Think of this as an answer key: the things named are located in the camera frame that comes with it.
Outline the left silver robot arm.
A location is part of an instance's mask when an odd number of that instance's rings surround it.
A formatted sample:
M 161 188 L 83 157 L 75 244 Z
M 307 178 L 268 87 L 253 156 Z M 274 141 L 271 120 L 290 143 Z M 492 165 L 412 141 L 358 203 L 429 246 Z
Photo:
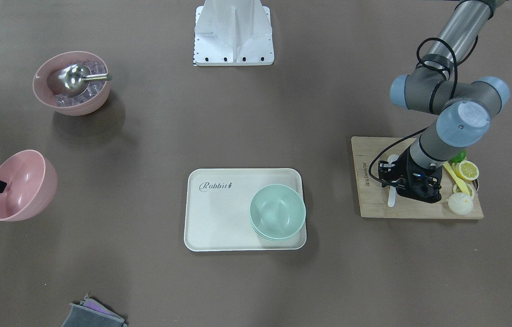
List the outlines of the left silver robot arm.
M 469 84 L 458 81 L 459 65 L 501 4 L 501 0 L 459 2 L 438 37 L 425 39 L 432 43 L 428 52 L 417 50 L 413 73 L 393 81 L 389 99 L 394 105 L 437 118 L 416 132 L 417 139 L 395 161 L 379 161 L 375 180 L 383 188 L 394 188 L 405 198 L 439 202 L 443 164 L 478 142 L 505 107 L 511 95 L 505 81 L 494 76 Z

